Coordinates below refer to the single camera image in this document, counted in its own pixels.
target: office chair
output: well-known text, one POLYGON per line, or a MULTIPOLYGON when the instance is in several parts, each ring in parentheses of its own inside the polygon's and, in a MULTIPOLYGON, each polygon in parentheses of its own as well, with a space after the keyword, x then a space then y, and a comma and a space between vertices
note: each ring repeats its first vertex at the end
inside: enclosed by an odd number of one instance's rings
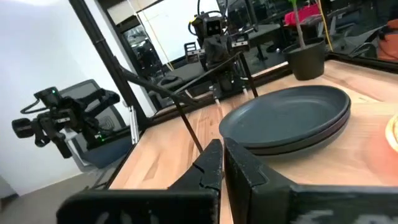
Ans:
MULTIPOLYGON (((86 80, 71 87, 68 87, 60 91, 62 96, 70 96, 72 98, 80 98, 92 93, 95 90, 100 89, 98 84, 94 80, 86 80)), ((94 101, 90 104, 87 109, 89 110, 95 106, 99 101, 94 101)), ((114 106, 106 108, 102 113, 96 117, 104 129, 118 130, 126 127, 124 120, 114 106)), ((96 149, 87 150, 87 142, 83 138, 82 133, 71 133, 66 131, 66 142, 72 152, 72 158, 76 162, 78 168, 82 172, 90 172, 93 170, 100 170, 102 174, 98 180, 94 183, 93 188, 101 187, 106 184, 100 185, 102 178, 106 174, 109 168, 119 164, 121 159, 129 152, 132 148, 130 135, 124 138, 113 141, 109 144, 97 147, 96 149)))

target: plant pot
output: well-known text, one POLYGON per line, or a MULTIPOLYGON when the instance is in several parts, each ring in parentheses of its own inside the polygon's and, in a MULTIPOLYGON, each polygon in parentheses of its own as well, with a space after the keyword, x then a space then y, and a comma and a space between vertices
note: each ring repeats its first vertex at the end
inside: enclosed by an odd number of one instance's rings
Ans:
POLYGON ((305 49, 294 44, 283 50, 297 80, 311 80, 323 75, 325 71, 325 40, 314 38, 305 41, 305 49))

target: plant stem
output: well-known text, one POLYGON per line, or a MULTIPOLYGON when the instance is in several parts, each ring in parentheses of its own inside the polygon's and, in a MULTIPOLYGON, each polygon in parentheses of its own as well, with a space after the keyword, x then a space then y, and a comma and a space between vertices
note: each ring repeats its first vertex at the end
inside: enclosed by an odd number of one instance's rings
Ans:
POLYGON ((300 19, 299 19, 299 11, 297 10, 297 5, 293 4, 293 11, 294 11, 294 17, 296 20, 296 27, 297 27, 297 32, 298 32, 298 41, 300 42, 300 47, 302 49, 305 48, 305 43, 304 43, 304 38, 303 38, 303 31, 301 30, 301 25, 300 25, 300 19))

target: wooden tabletop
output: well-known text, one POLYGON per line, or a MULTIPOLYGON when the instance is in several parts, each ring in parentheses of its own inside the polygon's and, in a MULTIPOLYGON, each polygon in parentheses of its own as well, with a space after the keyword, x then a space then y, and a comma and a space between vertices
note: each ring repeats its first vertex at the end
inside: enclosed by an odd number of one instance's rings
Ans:
MULTIPOLYGON (((302 184, 396 185, 398 153, 386 141, 387 122, 398 113, 398 75, 336 61, 325 74, 300 82, 293 75, 257 88, 259 95, 301 85, 329 85, 351 97, 351 117, 343 134, 310 156, 267 164, 302 184)), ((252 95, 239 95, 188 115, 203 147, 221 139, 218 125, 228 112, 252 95)), ((148 129, 111 185, 111 189, 166 189, 198 157, 198 150, 181 118, 148 129)), ((221 193, 222 224, 233 223, 225 182, 221 193)))

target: floor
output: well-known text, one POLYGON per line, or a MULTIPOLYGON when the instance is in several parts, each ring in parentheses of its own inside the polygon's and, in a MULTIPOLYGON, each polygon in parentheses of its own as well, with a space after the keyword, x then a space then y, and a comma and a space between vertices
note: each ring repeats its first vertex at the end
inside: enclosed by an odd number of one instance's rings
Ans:
POLYGON ((27 195, 12 199, 3 205, 1 224, 50 224, 56 223, 55 214, 69 196, 92 186, 98 174, 81 174, 27 195))

